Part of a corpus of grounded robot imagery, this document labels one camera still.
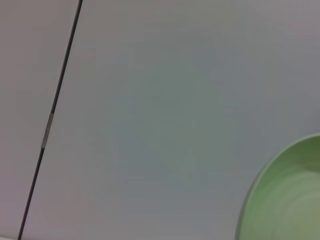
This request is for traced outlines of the green round plate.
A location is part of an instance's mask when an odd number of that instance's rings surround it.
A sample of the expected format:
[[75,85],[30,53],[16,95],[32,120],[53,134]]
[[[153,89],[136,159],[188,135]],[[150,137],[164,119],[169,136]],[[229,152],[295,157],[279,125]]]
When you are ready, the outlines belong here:
[[261,169],[234,240],[320,240],[320,133],[286,146]]

